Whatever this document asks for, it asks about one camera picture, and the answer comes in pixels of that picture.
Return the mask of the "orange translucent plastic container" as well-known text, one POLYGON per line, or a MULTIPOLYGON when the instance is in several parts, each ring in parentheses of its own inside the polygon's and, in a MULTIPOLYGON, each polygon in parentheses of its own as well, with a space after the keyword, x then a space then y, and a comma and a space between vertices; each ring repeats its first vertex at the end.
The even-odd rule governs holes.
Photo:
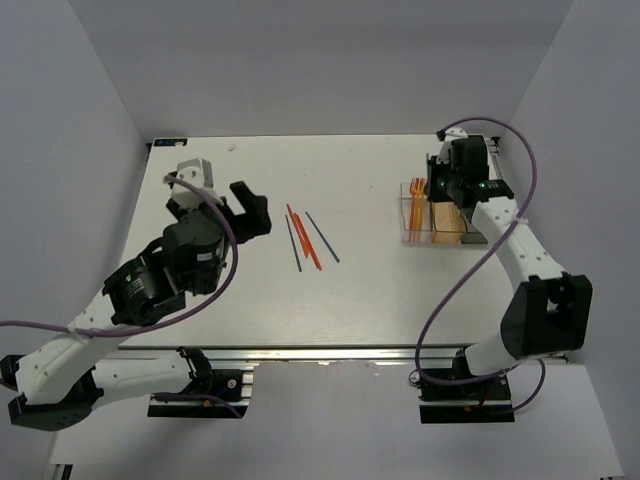
POLYGON ((456 245, 466 233, 465 222, 453 202, 431 202, 431 241, 456 245))

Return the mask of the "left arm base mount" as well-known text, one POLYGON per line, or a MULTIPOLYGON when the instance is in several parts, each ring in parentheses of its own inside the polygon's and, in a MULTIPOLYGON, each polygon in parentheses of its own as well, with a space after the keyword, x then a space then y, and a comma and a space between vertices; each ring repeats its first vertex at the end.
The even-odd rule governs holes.
POLYGON ((174 419, 241 419, 252 395, 253 373, 214 369, 210 377, 178 394, 151 397, 147 416, 174 419))

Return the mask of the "red-orange plastic chopstick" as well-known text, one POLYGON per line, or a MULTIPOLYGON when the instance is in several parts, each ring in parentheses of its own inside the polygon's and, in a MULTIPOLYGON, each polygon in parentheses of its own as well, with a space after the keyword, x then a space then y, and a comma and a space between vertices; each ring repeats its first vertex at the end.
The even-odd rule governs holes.
POLYGON ((299 215, 297 213, 294 214, 294 218, 295 221, 298 224, 299 230, 301 232, 302 238, 303 238, 303 242, 304 242, 304 246, 306 248, 306 252, 307 255, 310 255, 312 258, 312 261, 316 267, 317 270, 321 271, 322 270, 322 265, 320 263, 319 257, 317 256, 317 253, 315 252, 315 249, 309 239, 309 236, 306 232, 306 229, 304 227, 304 224, 302 223, 301 218, 299 217, 299 215))
POLYGON ((293 223, 294 223, 294 228, 297 232, 298 238, 299 238, 299 242, 300 245, 302 247, 303 250, 303 254, 306 258, 309 257, 310 255, 310 250, 309 250, 309 245, 308 245, 308 241, 307 241, 307 236, 306 233, 304 231, 303 225, 301 223, 301 220, 298 216, 298 214, 296 212, 293 211, 293 209, 291 208, 291 206, 289 204, 287 204, 287 210, 289 213, 289 216, 291 217, 293 223))

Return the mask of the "red-orange plastic fork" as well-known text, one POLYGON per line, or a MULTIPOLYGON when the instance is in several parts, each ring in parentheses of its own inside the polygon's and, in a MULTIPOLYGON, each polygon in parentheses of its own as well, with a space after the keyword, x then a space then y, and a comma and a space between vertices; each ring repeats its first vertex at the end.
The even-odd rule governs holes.
POLYGON ((420 179, 414 177, 410 184, 411 204, 410 204, 410 218, 409 218, 409 241, 413 241, 413 234, 415 231, 415 214, 416 214, 416 200, 419 195, 420 179))

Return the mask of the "teal plastic chopstick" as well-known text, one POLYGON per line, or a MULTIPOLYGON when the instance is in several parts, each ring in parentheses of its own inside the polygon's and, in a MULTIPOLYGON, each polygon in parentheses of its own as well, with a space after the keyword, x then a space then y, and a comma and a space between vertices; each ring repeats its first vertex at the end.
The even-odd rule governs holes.
POLYGON ((285 214, 285 221, 286 221, 286 225, 287 225, 287 230, 288 230, 288 234, 289 234, 289 239, 290 239, 290 243, 291 243, 291 247, 292 247, 292 251, 293 251, 293 255, 294 255, 294 259, 296 262, 296 267, 299 273, 302 272, 302 265, 301 265, 301 261, 300 261, 300 257, 297 251, 297 247, 296 247, 296 242, 293 236, 293 231, 292 231, 292 226, 291 226, 291 221, 289 219, 289 215, 285 214))
POLYGON ((322 230, 320 229, 320 227, 318 226, 316 221, 313 219, 313 217, 311 216, 311 214, 308 211, 305 211, 304 214, 306 215, 307 219, 311 222, 313 228, 315 229, 316 233, 320 237, 321 241, 325 245, 326 249, 328 250, 328 252, 331 255, 331 257, 333 258, 333 260, 336 263, 339 264, 341 262, 341 260, 340 260, 340 258, 338 256, 338 254, 336 253, 336 251, 332 247, 332 245, 329 243, 328 239, 326 238, 326 236, 324 235, 324 233, 322 232, 322 230))

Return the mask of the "grey translucent plastic container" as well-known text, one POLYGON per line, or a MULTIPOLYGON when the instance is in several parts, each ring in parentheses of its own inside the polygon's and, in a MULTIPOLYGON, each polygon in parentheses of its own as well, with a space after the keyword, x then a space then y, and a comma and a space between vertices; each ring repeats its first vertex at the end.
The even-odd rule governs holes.
POLYGON ((487 246, 488 241, 479 230, 472 225, 464 211, 461 212, 461 218, 465 224, 465 233, 461 236, 460 243, 462 245, 487 246))

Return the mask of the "yellow plastic fork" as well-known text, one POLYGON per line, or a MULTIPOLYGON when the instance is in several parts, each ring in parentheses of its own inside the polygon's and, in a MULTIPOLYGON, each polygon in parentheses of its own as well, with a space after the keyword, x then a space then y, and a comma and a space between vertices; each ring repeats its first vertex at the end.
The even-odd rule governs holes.
POLYGON ((427 197, 425 194, 426 178, 420 179, 419 195, 416 200, 416 214, 415 214, 415 231, 413 234, 413 242, 419 243, 422 241, 422 237, 427 231, 427 197))

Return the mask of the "clear plastic container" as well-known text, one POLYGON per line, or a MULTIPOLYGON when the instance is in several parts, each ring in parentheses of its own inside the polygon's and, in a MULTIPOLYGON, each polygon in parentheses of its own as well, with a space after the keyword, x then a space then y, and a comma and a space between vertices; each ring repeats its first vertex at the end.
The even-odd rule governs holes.
POLYGON ((426 178, 414 177, 400 184, 399 213, 401 241, 406 245, 432 242, 431 208, 425 193, 426 178))

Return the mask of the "aluminium table front rail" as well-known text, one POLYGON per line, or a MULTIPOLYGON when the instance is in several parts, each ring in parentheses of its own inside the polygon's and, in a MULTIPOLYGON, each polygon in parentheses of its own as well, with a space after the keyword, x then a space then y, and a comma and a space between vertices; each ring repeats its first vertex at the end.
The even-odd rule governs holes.
MULTIPOLYGON (((299 347, 194 347, 201 349, 211 362, 223 361, 351 361, 409 362, 413 364, 412 346, 299 346, 299 347)), ((429 346, 421 350, 421 360, 450 363, 461 346, 429 346)), ((113 360, 151 360, 175 351, 172 347, 119 347, 106 355, 113 360)))

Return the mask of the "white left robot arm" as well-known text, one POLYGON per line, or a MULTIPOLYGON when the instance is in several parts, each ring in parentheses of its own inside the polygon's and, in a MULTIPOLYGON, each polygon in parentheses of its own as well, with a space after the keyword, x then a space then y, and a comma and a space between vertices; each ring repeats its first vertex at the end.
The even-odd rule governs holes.
POLYGON ((231 184, 244 211, 171 176, 166 204, 174 222, 104 282, 91 303, 28 355, 1 361, 1 382, 14 391, 13 425, 57 432, 94 410, 128 398, 198 401, 229 416, 239 396, 196 347, 179 347, 151 361, 108 360, 127 338, 179 323, 211 305, 229 286, 239 245, 270 233, 268 200, 242 182, 231 184))

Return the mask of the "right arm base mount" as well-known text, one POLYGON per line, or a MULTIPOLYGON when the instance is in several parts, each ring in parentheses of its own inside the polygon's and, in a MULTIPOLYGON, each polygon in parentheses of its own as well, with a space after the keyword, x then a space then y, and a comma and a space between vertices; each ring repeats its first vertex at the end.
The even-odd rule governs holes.
POLYGON ((515 421, 511 390, 505 375, 464 386, 427 382, 416 370, 408 381, 419 391, 422 424, 512 423, 515 421))

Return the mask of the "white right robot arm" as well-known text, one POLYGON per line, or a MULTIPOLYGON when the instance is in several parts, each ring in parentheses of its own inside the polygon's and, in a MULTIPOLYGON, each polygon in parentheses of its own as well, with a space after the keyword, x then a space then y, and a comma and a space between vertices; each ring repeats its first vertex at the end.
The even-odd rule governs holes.
POLYGON ((581 349, 593 286, 553 259, 521 218, 511 188, 490 178, 484 138, 445 139, 427 161, 427 179, 428 199, 454 204, 487 241, 513 288, 497 332, 456 354, 453 390, 472 399, 486 389, 488 378, 525 360, 581 349))

